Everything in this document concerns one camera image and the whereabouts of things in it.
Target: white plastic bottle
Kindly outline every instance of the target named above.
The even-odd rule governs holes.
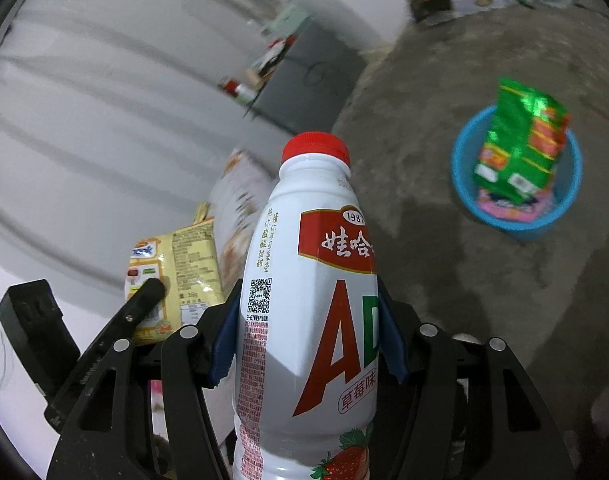
[[[349,164],[331,134],[284,148],[244,272],[236,480],[369,478],[378,293]]]

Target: gray floor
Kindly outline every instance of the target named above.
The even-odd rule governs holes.
[[[503,75],[569,108],[585,159],[575,205],[524,245],[467,215],[449,177],[459,130]],[[609,19],[518,6],[409,25],[335,132],[392,295],[450,333],[502,336],[559,428],[586,429],[609,383]]]

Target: blue plastic bucket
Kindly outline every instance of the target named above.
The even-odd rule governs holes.
[[[490,106],[471,119],[460,132],[451,154],[451,178],[460,200],[478,219],[500,229],[520,241],[534,240],[559,219],[571,206],[582,180],[582,155],[575,135],[567,133],[567,145],[558,161],[555,177],[557,206],[550,213],[531,223],[499,220],[482,211],[476,203],[479,187],[473,180],[473,170],[478,160],[479,150],[484,144],[495,106]]]

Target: red letter a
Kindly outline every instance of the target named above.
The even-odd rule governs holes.
[[[337,341],[337,331],[340,327],[342,327],[342,358],[331,364]],[[308,412],[321,403],[327,384],[342,372],[345,375],[345,383],[358,375],[360,357],[357,353],[351,306],[348,303],[347,282],[337,280],[322,338],[319,341],[318,352],[315,354],[309,379],[304,385],[294,416]]]

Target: green snack bag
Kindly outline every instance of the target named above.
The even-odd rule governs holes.
[[[569,114],[551,96],[500,79],[497,108],[479,153],[480,187],[521,204],[550,181],[566,144]]]

